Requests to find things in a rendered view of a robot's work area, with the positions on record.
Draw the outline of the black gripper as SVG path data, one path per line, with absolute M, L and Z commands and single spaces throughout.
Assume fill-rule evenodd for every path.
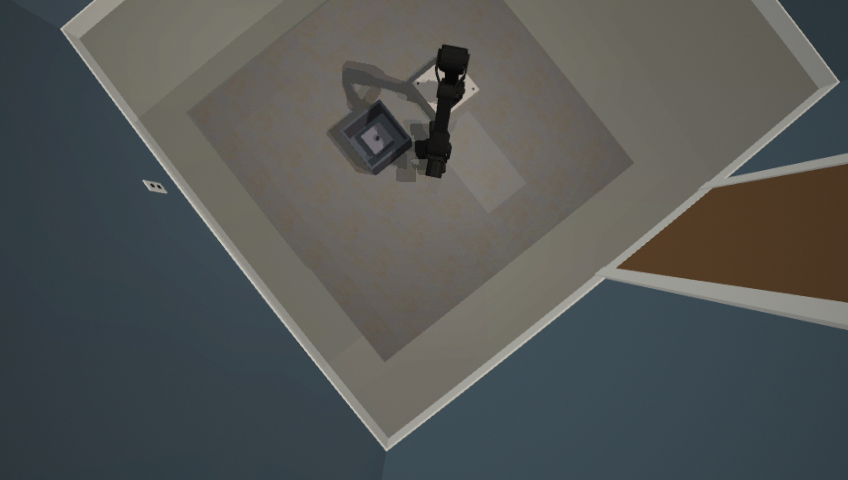
M 431 133 L 431 131 L 434 129 L 434 125 L 435 125 L 435 121 L 431 121 L 431 122 L 429 123 L 429 137 L 430 137 L 430 133 Z M 446 172 L 446 163 L 444 163 L 444 167 L 443 167 L 443 172 L 442 172 L 442 173 L 445 173 L 445 172 Z

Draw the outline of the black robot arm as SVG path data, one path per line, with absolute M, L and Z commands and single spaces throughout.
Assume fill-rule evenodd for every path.
M 441 178 L 444 163 L 450 159 L 451 142 L 448 125 L 451 109 L 463 98 L 465 94 L 465 79 L 468 70 L 468 49 L 442 45 L 438 50 L 435 74 L 438 80 L 437 110 L 434 129 L 426 140 L 415 141 L 415 153 L 418 159 L 428 159 L 426 176 Z M 445 73 L 445 78 L 440 80 L 439 70 Z M 465 72 L 465 74 L 464 74 Z M 463 77 L 459 80 L 459 75 Z M 447 153 L 447 155 L 446 155 Z

